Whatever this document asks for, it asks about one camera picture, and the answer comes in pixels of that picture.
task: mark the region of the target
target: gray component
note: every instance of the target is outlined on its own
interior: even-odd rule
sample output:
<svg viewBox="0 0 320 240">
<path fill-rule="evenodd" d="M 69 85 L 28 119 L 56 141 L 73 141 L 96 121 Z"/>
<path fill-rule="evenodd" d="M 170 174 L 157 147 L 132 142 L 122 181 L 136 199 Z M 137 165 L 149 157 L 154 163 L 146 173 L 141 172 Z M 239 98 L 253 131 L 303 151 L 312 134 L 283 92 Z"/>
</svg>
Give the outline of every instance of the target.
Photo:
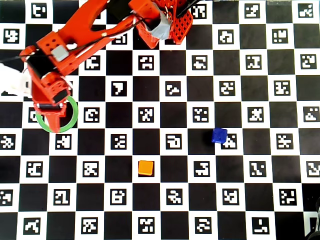
<svg viewBox="0 0 320 240">
<path fill-rule="evenodd" d="M 55 49 L 51 51 L 51 54 L 57 60 L 58 62 L 61 62 L 64 60 L 66 57 L 69 56 L 69 52 L 65 49 L 64 46 L 59 45 Z"/>
</svg>

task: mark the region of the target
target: small cube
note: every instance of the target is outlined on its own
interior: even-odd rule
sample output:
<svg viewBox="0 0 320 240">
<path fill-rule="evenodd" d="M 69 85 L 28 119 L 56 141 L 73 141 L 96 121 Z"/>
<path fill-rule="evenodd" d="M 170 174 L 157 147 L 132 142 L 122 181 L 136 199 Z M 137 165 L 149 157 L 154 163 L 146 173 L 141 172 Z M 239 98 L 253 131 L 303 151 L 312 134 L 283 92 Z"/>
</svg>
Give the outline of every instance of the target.
<svg viewBox="0 0 320 240">
<path fill-rule="evenodd" d="M 216 127 L 212 132 L 213 143 L 224 144 L 227 141 L 227 129 Z"/>
<path fill-rule="evenodd" d="M 138 165 L 138 173 L 141 175 L 151 176 L 154 170 L 153 161 L 140 160 Z"/>
</svg>

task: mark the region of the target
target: green circle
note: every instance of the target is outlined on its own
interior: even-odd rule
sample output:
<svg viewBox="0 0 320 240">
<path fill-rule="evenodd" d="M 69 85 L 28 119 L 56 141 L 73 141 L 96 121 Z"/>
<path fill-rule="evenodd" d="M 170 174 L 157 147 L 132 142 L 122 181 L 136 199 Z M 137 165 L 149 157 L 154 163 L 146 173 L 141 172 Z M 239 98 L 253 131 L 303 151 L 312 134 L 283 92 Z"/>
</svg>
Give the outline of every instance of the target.
<svg viewBox="0 0 320 240">
<path fill-rule="evenodd" d="M 79 110 L 78 110 L 78 105 L 77 105 L 76 101 L 71 96 L 68 96 L 67 100 L 70 102 L 70 104 L 72 106 L 73 114 L 72 114 L 72 118 L 71 118 L 70 122 L 67 125 L 61 127 L 59 133 L 64 133 L 64 132 L 68 131 L 70 128 L 72 128 L 76 124 L 76 122 L 78 120 Z M 53 133 L 52 130 L 50 129 L 50 127 L 42 119 L 41 114 L 36 113 L 35 117 L 36 117 L 37 122 L 40 124 L 40 126 L 45 131 L 47 131 L 49 133 Z"/>
</svg>

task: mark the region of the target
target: orange cube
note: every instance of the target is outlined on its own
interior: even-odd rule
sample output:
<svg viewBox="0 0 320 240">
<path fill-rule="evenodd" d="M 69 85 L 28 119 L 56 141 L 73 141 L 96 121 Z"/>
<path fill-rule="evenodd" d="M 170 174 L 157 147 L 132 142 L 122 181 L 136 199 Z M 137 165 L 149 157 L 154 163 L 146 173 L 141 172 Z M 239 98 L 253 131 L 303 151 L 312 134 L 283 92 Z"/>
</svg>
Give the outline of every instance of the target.
<svg viewBox="0 0 320 240">
<path fill-rule="evenodd" d="M 140 160 L 138 165 L 138 173 L 141 175 L 151 176 L 154 169 L 153 161 Z"/>
</svg>

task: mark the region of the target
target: blue cube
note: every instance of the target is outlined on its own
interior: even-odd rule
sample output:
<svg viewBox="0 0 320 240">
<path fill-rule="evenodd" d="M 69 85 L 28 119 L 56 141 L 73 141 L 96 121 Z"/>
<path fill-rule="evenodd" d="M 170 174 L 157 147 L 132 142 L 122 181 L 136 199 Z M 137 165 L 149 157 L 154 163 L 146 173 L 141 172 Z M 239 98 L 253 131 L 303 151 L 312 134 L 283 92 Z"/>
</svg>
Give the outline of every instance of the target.
<svg viewBox="0 0 320 240">
<path fill-rule="evenodd" d="M 213 143 L 224 144 L 227 141 L 227 129 L 216 127 L 212 132 Z"/>
</svg>

